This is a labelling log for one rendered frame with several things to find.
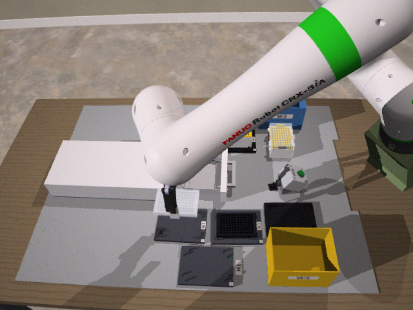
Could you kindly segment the blue open-top bin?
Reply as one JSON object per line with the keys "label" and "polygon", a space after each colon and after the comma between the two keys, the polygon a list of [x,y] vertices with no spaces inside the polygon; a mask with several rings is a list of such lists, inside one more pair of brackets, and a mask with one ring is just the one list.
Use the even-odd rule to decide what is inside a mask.
{"label": "blue open-top bin", "polygon": [[270,123],[291,123],[293,130],[301,130],[306,109],[306,103],[303,100],[260,125],[258,129],[268,129]]}

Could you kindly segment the grey bench mat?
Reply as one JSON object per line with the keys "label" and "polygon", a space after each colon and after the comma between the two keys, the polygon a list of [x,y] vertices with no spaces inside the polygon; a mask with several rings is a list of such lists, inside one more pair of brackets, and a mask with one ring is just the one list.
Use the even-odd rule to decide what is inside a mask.
{"label": "grey bench mat", "polygon": [[[84,105],[70,140],[141,142],[133,105]],[[358,211],[351,211],[333,140],[329,106],[306,106],[293,130],[292,159],[270,158],[268,129],[255,129],[256,153],[228,153],[236,188],[200,194],[205,244],[154,241],[155,201],[57,197],[48,193],[15,281],[253,293],[379,294]],[[306,192],[270,191],[287,164],[304,168]],[[268,286],[264,203],[312,202],[317,227],[331,228],[340,273],[328,287]],[[212,210],[260,210],[262,245],[212,245]],[[233,247],[233,287],[178,285],[181,246]],[[236,275],[241,260],[242,275]]]}

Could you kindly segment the beige label with h1 text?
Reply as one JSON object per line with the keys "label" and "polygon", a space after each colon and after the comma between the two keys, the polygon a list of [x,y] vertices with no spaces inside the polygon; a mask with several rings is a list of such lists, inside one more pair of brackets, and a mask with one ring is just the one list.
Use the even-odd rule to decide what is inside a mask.
{"label": "beige label with h1 text", "polygon": [[236,275],[242,275],[241,260],[236,260]]}

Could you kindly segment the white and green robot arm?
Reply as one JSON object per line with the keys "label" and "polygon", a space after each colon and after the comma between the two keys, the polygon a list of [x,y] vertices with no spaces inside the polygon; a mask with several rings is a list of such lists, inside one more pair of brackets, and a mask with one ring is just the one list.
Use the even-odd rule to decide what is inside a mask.
{"label": "white and green robot arm", "polygon": [[379,113],[383,144],[413,154],[413,70],[391,51],[413,33],[413,0],[310,2],[314,13],[187,115],[171,88],[137,95],[132,116],[153,179],[188,182],[249,132],[345,76]]}

